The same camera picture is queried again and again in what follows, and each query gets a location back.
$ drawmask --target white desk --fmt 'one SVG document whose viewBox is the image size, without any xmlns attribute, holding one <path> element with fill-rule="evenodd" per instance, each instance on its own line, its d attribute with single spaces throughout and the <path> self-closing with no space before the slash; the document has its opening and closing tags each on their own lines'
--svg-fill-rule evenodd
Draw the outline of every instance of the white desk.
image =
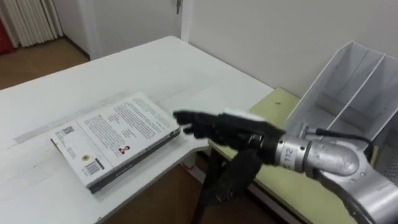
<svg viewBox="0 0 398 224">
<path fill-rule="evenodd" d="M 97 223 L 194 148 L 206 146 L 206 141 L 180 136 L 92 195 L 52 146 L 46 129 L 26 138 L 32 130 L 128 89 L 143 91 L 169 113 L 248 110 L 272 91 L 175 37 L 2 90 L 0 223 Z"/>
</svg>

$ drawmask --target label on robot arm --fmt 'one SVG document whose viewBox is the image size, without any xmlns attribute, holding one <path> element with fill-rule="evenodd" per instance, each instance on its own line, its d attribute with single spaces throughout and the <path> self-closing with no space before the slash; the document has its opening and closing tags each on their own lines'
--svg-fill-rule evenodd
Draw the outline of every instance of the label on robot arm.
<svg viewBox="0 0 398 224">
<path fill-rule="evenodd" d="M 285 169 L 295 170 L 297 150 L 285 148 L 280 155 L 280 165 Z"/>
</svg>

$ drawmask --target robotic arm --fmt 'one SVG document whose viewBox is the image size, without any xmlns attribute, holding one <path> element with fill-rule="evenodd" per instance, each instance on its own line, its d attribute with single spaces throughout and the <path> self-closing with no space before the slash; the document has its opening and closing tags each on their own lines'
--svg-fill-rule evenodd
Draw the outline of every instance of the robotic arm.
<svg viewBox="0 0 398 224">
<path fill-rule="evenodd" d="M 266 164 L 306 173 L 319 181 L 343 201 L 358 223 L 398 223 L 398 187 L 376 172 L 368 162 L 369 156 L 354 144 L 341 139 L 310 141 L 289 136 L 265 121 L 236 114 L 176 111 L 174 117 L 186 134 L 238 151 L 218 183 L 205 192 L 208 204 L 228 201 L 242 192 Z M 307 134 L 321 132 L 339 136 L 322 129 Z"/>
</svg>

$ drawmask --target table leg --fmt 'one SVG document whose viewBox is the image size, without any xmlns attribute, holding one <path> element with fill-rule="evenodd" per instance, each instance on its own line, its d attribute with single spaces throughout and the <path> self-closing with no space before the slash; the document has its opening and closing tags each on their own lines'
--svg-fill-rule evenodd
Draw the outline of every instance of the table leg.
<svg viewBox="0 0 398 224">
<path fill-rule="evenodd" d="M 200 195 L 197 203 L 197 207 L 192 217 L 191 224 L 200 224 L 203 215 L 205 214 L 206 205 L 202 202 L 203 198 L 203 191 L 207 189 L 209 186 L 212 186 L 217 180 L 220 178 L 222 173 L 222 165 L 223 165 L 224 158 L 214 149 L 211 149 L 209 161 L 208 161 L 208 168 L 206 172 L 205 181 L 200 190 Z"/>
</svg>

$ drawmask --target floor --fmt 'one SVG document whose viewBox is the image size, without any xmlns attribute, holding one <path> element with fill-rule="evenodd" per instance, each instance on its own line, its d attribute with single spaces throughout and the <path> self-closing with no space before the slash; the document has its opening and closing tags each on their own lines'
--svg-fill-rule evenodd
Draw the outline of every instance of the floor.
<svg viewBox="0 0 398 224">
<path fill-rule="evenodd" d="M 77 49 L 60 39 L 0 56 L 0 90 L 88 62 Z M 105 224 L 190 223 L 201 184 L 181 166 L 174 167 Z M 274 223 L 246 197 L 211 207 L 202 223 Z"/>
</svg>

